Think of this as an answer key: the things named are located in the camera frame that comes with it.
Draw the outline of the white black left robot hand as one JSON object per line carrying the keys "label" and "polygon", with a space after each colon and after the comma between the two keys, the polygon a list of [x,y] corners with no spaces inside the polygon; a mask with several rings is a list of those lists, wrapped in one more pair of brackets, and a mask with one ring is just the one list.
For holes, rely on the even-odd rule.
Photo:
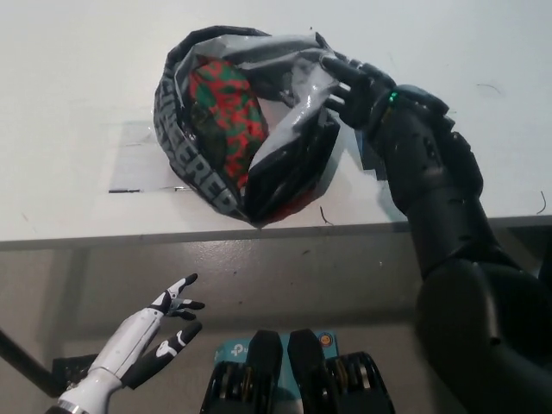
{"label": "white black left robot hand", "polygon": [[[106,413],[115,392],[123,388],[135,389],[166,367],[202,329],[193,312],[202,310],[204,304],[179,296],[197,278],[193,273],[178,280],[151,304],[126,318],[84,378],[68,387],[47,411]],[[147,351],[165,317],[181,317],[190,324]]]}

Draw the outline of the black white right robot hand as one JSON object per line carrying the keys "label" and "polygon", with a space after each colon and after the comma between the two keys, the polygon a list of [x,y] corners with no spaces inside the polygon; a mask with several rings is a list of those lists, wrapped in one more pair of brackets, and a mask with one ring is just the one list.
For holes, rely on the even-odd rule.
{"label": "black white right robot hand", "polygon": [[320,63],[338,81],[324,106],[352,129],[373,126],[396,86],[394,80],[376,66],[341,55],[324,55]]}

